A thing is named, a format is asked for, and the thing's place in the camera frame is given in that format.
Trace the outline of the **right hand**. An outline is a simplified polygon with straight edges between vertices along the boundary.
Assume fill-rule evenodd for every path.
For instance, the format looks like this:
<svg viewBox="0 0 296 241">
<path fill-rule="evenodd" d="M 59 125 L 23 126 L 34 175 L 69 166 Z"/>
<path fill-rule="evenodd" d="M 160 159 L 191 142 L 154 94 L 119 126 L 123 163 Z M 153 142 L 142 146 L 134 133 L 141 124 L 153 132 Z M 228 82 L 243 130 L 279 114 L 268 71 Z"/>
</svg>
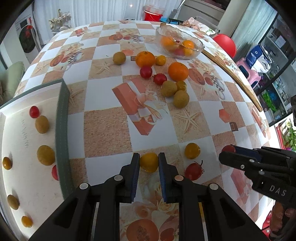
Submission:
<svg viewBox="0 0 296 241">
<path fill-rule="evenodd" d="M 278 232 L 282 228 L 282 218 L 286 216 L 288 218 L 295 217 L 295 209 L 284 209 L 281 203 L 275 202 L 272 209 L 272 216 L 269 228 L 272 232 Z"/>
</svg>

